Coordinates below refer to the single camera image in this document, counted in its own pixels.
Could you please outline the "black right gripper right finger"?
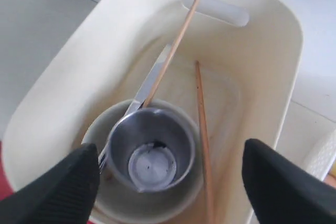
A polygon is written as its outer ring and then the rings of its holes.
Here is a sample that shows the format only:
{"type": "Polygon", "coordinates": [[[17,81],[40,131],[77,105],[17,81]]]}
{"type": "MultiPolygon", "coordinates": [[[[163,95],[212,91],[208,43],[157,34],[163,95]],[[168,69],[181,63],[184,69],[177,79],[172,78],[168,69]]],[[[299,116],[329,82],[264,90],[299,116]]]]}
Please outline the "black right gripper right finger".
{"type": "Polygon", "coordinates": [[[241,171],[259,223],[335,223],[335,188],[262,141],[245,142],[241,171]]]}

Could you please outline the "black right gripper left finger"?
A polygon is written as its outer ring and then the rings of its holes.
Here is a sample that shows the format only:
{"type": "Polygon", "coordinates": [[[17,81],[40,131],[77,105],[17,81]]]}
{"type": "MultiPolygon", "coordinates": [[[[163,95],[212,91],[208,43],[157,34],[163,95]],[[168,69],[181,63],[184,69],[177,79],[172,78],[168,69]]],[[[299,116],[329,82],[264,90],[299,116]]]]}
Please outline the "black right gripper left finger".
{"type": "Polygon", "coordinates": [[[1,223],[87,223],[100,185],[95,144],[82,144],[53,168],[1,200],[1,223]]]}

